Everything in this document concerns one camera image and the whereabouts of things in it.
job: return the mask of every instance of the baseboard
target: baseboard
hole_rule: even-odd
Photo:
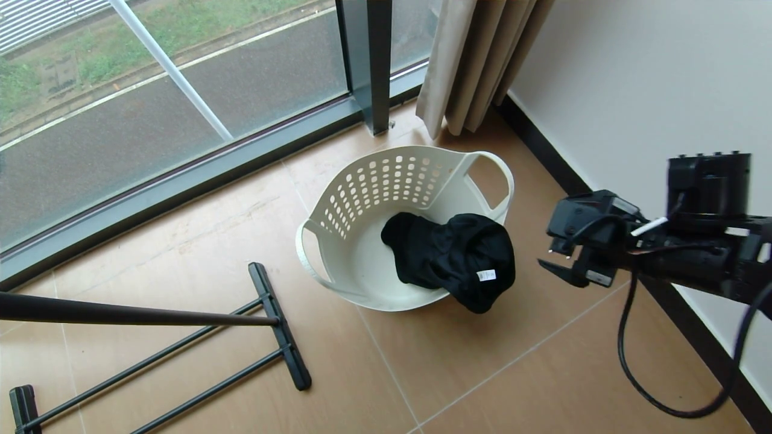
[[[505,97],[502,105],[496,107],[496,111],[567,194],[576,195],[591,191],[590,187],[560,156],[555,147],[533,125],[533,122],[512,98]],[[710,333],[708,327],[699,319],[697,313],[671,284],[645,276],[641,278],[641,282],[686,337],[686,340],[694,347],[713,375],[724,385],[729,377],[732,359],[716,337]],[[732,390],[732,400],[753,430],[758,433],[770,431],[772,412],[742,374]]]

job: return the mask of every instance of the asphalt pavement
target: asphalt pavement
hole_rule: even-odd
[[[395,0],[397,59],[431,43],[427,14]],[[320,13],[183,74],[234,136],[255,131],[346,90],[337,16]],[[168,77],[51,126],[0,153],[0,247],[221,145]]]

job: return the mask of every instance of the glass pane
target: glass pane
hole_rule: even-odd
[[[129,5],[235,137],[346,91],[332,1]],[[0,44],[3,250],[225,144],[110,8],[63,24]]]
[[[393,0],[391,71],[421,62],[432,51],[442,0]]]

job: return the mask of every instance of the curtain fold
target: curtain fold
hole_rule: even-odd
[[[443,1],[416,104],[432,138],[443,118],[459,135],[475,131],[492,102],[501,104],[553,1]]]

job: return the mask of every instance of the white cable tie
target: white cable tie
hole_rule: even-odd
[[[630,232],[630,235],[632,236],[639,236],[641,234],[644,234],[652,229],[654,229],[657,226],[661,226],[665,224],[665,222],[668,221],[667,217],[660,217],[659,219],[652,220],[651,222],[646,223],[645,225],[641,226],[640,228]]]

